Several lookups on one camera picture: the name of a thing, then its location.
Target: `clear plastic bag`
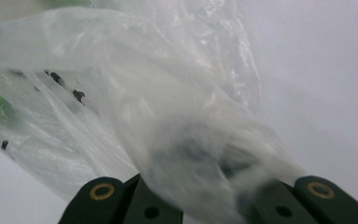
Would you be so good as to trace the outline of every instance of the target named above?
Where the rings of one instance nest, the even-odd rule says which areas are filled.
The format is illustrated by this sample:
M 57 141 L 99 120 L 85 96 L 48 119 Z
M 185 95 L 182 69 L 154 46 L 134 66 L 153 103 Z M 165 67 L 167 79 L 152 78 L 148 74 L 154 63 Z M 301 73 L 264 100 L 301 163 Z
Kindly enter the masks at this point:
M 67 199 L 96 176 L 139 171 L 192 217 L 244 222 L 239 195 L 300 170 L 253 118 L 236 4 L 93 1 L 0 24 L 0 147 Z

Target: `white background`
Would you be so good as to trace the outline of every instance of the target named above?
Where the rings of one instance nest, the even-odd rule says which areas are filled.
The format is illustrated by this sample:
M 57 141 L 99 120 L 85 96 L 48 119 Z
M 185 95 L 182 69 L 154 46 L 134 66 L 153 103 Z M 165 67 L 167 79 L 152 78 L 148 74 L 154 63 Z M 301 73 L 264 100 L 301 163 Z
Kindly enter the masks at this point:
M 43 1 L 0 0 L 0 21 Z M 246 0 L 259 117 L 309 174 L 358 200 L 358 0 Z M 66 206 L 0 152 L 0 223 L 56 223 Z

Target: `plastic bag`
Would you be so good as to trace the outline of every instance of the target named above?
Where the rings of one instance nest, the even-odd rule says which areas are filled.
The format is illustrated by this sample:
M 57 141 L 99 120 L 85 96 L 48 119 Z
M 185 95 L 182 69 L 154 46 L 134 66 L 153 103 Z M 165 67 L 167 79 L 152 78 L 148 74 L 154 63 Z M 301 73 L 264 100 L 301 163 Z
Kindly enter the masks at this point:
M 94 1 L 111 9 L 0 24 L 0 147 L 65 198 L 139 171 L 192 217 L 244 222 L 239 195 L 247 203 L 299 169 L 253 118 L 257 75 L 236 4 Z

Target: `brass ring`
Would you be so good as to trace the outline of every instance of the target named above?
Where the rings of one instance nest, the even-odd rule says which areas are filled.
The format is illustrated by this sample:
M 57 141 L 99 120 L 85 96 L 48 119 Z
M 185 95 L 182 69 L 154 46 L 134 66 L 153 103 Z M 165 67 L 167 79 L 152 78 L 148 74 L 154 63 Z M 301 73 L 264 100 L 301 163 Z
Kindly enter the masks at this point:
M 102 188 L 107 188 L 108 191 L 105 194 L 97 194 L 97 190 L 102 189 Z M 100 201 L 100 200 L 105 200 L 105 199 L 109 198 L 110 196 L 112 196 L 113 192 L 115 192 L 115 187 L 113 187 L 112 184 L 102 183 L 102 184 L 98 184 L 98 185 L 94 186 L 94 188 L 92 188 L 89 191 L 89 196 L 91 197 L 91 199 L 93 199 L 95 201 Z
M 319 183 L 319 182 L 310 182 L 307 185 L 307 188 L 312 194 L 318 196 L 319 198 L 334 199 L 336 197 L 336 194 L 334 193 L 334 191 L 332 189 L 330 189 L 330 187 L 326 186 L 325 184 Z M 326 192 L 320 192 L 316 188 L 322 188 Z

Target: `white surface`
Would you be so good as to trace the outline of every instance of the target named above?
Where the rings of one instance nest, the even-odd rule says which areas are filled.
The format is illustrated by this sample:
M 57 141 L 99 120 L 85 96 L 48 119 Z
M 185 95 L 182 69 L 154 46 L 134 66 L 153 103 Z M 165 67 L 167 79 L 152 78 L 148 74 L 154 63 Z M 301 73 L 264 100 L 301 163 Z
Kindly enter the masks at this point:
M 264 92 L 260 118 L 310 174 L 358 200 L 358 0 L 246 5 Z M 3 11 L 0 21 L 10 16 Z M 65 206 L 0 153 L 0 223 L 55 223 Z

